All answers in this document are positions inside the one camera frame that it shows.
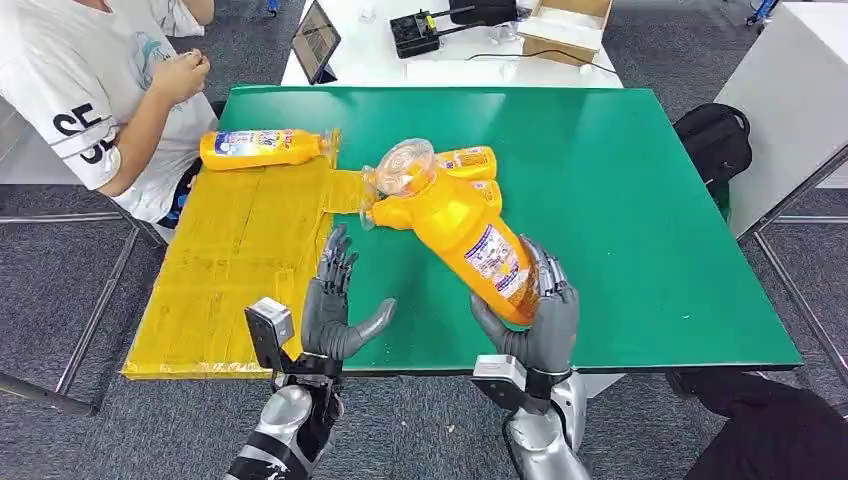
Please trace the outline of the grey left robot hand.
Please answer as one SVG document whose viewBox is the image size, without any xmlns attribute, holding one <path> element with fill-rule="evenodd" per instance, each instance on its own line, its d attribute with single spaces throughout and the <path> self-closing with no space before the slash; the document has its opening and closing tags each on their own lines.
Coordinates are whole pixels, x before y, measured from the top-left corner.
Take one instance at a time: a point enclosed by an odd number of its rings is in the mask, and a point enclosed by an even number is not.
<svg viewBox="0 0 848 480">
<path fill-rule="evenodd" d="M 358 259 L 350 252 L 352 239 L 340 224 L 330 233 L 310 280 L 301 320 L 305 353 L 344 361 L 385 330 L 395 314 L 397 300 L 385 298 L 376 311 L 356 325 L 349 324 L 348 290 Z"/>
</svg>

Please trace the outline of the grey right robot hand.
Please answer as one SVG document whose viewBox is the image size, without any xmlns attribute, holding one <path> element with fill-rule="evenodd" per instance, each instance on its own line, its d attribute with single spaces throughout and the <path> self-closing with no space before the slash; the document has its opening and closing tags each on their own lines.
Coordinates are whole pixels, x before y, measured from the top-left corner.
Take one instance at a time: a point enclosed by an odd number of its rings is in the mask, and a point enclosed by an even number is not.
<svg viewBox="0 0 848 480">
<path fill-rule="evenodd" d="M 525 235 L 520 240 L 531 255 L 538 276 L 535 284 L 538 301 L 531 327 L 524 331 L 507 328 L 474 293 L 470 295 L 471 312 L 498 353 L 515 357 L 526 368 L 563 374 L 571 368 L 579 323 L 579 295 L 555 256 Z"/>
</svg>

